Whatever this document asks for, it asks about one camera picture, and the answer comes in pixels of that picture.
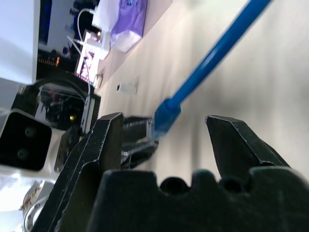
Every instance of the white power adapter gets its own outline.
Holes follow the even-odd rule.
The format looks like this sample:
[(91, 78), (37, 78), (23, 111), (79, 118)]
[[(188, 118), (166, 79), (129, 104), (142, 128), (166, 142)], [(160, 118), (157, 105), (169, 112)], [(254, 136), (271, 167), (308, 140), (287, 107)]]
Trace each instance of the white power adapter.
[(92, 52), (99, 59), (105, 59), (110, 52), (111, 35), (109, 32), (102, 31), (100, 41), (86, 40), (85, 42), (76, 41), (84, 46), (88, 51)]
[(95, 8), (92, 25), (111, 32), (118, 21), (120, 0), (101, 0)]

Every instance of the blue cable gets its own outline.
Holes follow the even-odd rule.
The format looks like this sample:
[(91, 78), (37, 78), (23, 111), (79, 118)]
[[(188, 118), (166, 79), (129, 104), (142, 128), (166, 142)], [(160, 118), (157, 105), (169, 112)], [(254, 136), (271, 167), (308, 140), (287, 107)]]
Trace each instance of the blue cable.
[(261, 14), (271, 0), (251, 0), (235, 22), (213, 47), (187, 81), (168, 101), (168, 109), (176, 109), (206, 77), (214, 70), (231, 50), (253, 21)]
[(170, 99), (165, 99), (158, 107), (153, 119), (154, 138), (164, 135), (170, 129), (181, 112), (180, 104), (183, 100), (215, 69), (270, 2), (271, 0), (249, 1), (230, 28), (210, 50), (175, 95)]

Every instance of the black cable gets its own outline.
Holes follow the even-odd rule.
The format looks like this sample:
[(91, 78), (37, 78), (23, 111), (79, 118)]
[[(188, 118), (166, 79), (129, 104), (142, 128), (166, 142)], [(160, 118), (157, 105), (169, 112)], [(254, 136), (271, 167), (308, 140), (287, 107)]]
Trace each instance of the black cable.
[(77, 84), (75, 84), (74, 82), (72, 82), (71, 80), (68, 80), (68, 79), (63, 79), (63, 78), (59, 78), (59, 77), (49, 77), (49, 78), (45, 78), (45, 79), (42, 79), (42, 80), (38, 80), (32, 86), (35, 87), (36, 89), (39, 89), (41, 86), (46, 85), (46, 84), (50, 84), (50, 83), (66, 84), (66, 85), (72, 87), (84, 102), (86, 101), (87, 96), (84, 94), (84, 92), (81, 90), (81, 88), (79, 88)]

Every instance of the white cable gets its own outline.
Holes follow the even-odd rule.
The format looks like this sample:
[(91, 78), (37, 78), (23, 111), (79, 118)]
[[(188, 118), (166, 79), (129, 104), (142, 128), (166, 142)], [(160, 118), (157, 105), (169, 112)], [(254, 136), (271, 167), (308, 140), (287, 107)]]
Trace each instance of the white cable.
[(92, 9), (84, 8), (84, 9), (82, 9), (82, 10), (79, 12), (79, 14), (78, 14), (78, 16), (77, 16), (77, 30), (78, 30), (78, 35), (79, 35), (79, 38), (80, 38), (81, 41), (83, 41), (83, 37), (82, 37), (82, 34), (81, 34), (81, 30), (80, 30), (80, 28), (79, 28), (79, 17), (81, 16), (81, 14), (82, 14), (83, 12), (89, 12), (89, 13), (91, 13), (91, 14), (94, 14), (95, 11), (92, 10)]
[(90, 96), (90, 89), (91, 89), (91, 87), (90, 87), (90, 79), (89, 79), (90, 72), (89, 72), (89, 68), (88, 68), (86, 59), (85, 59), (85, 57), (82, 55), (81, 50), (78, 48), (78, 46), (77, 46), (76, 43), (73, 41), (73, 39), (71, 39), (70, 36), (67, 36), (67, 37), (68, 37), (68, 39), (71, 41), (71, 43), (73, 44), (73, 46), (76, 48), (76, 50), (78, 51), (78, 53), (81, 55), (81, 58), (83, 58), (84, 63), (85, 63), (85, 65), (86, 65), (87, 72), (88, 72), (88, 96)]
[(85, 45), (85, 42), (83, 41), (80, 41), (80, 40), (77, 40), (77, 39), (72, 39), (74, 42), (80, 44), (81, 46), (84, 46)]

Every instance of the blue connector plug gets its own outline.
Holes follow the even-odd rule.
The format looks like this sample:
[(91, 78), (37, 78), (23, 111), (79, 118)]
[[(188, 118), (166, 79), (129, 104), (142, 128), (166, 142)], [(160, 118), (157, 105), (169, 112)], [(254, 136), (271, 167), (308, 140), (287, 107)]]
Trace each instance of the blue connector plug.
[(173, 110), (168, 108), (169, 99), (165, 99), (156, 110), (152, 120), (152, 137), (157, 140), (164, 136), (181, 112), (180, 105)]

